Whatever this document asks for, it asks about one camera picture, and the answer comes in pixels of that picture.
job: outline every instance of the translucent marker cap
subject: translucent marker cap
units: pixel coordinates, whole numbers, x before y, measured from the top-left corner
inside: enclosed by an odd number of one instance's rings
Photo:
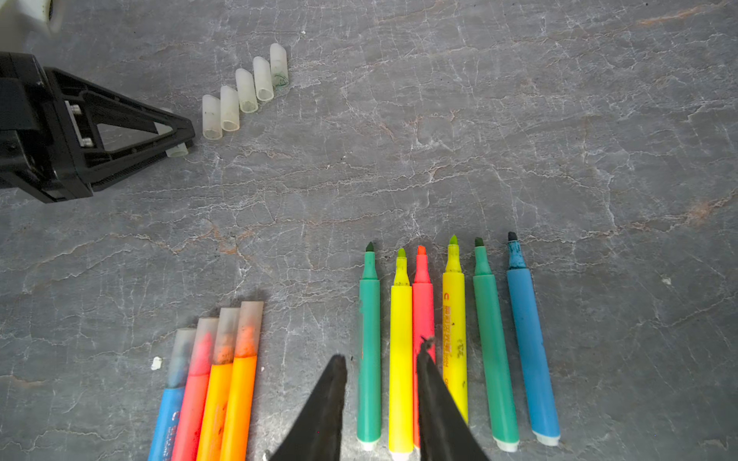
[[[253,357],[259,352],[259,333],[264,301],[243,301],[238,317],[238,335],[235,340],[236,357]]]
[[[183,387],[187,383],[192,346],[195,344],[194,328],[179,328],[174,336],[172,358],[167,368],[167,389]]]
[[[222,308],[218,320],[218,334],[215,335],[215,349],[213,350],[213,365],[233,363],[235,349],[235,332],[238,328],[239,308]]]
[[[210,373],[213,364],[213,345],[218,332],[218,317],[204,317],[197,321],[195,345],[190,360],[190,376]]]

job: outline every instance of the pink marker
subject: pink marker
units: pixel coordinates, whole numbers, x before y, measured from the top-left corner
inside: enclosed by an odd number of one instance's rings
[[[433,314],[433,284],[428,275],[428,255],[425,253],[425,247],[419,246],[415,263],[415,282],[413,283],[413,443],[418,448],[420,448],[418,354],[423,342],[435,335]],[[428,349],[428,353],[435,361],[435,347]]]
[[[195,461],[200,442],[200,427],[205,409],[207,383],[210,380],[210,366],[213,364],[213,345],[218,330],[217,318],[200,319],[197,322],[195,346],[190,360],[187,386],[184,388],[182,413],[179,428],[174,440],[172,461]]]

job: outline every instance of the orange marker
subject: orange marker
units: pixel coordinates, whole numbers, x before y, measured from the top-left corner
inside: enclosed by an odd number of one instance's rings
[[[263,301],[243,301],[241,303],[221,461],[246,459],[263,310]]]
[[[215,336],[213,367],[210,369],[205,411],[202,415],[197,461],[219,461],[221,459],[221,441],[228,407],[235,334],[240,310],[239,308],[221,309],[218,334]]]
[[[418,247],[415,262],[415,282],[413,283],[413,442],[420,448],[420,428],[418,427],[418,354],[423,342],[435,335],[433,316],[433,284],[428,274],[428,255],[424,246]],[[435,361],[435,347],[428,349],[430,358]]]

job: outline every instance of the blue marker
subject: blue marker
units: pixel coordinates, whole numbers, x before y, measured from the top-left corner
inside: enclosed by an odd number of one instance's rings
[[[167,368],[167,384],[156,419],[154,439],[148,452],[148,461],[169,461],[172,459],[174,437],[179,425],[179,412],[185,398],[187,372],[190,369],[190,356],[195,344],[195,329],[180,328],[174,336],[172,358]]]
[[[543,348],[536,294],[533,291],[531,271],[525,267],[523,251],[520,249],[515,232],[508,233],[508,249],[510,250],[508,287],[517,331],[517,346],[520,349],[520,363],[523,366],[528,412],[531,414],[531,427],[543,445],[557,446],[561,430],[554,403],[554,390],[551,389],[546,351]]]

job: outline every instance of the marble countertop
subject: marble countertop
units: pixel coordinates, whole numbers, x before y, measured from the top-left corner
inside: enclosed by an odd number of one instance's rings
[[[291,82],[93,198],[0,190],[0,458],[143,460],[174,330],[266,301],[248,460],[345,354],[356,441],[358,279],[377,248],[387,403],[399,247],[467,273],[469,425],[491,459],[738,453],[734,1],[77,0],[29,50],[200,130],[200,98],[278,41]],[[562,444],[535,442],[506,287],[537,287]],[[489,428],[473,239],[497,275],[522,443]],[[164,366],[151,370],[155,357]]]

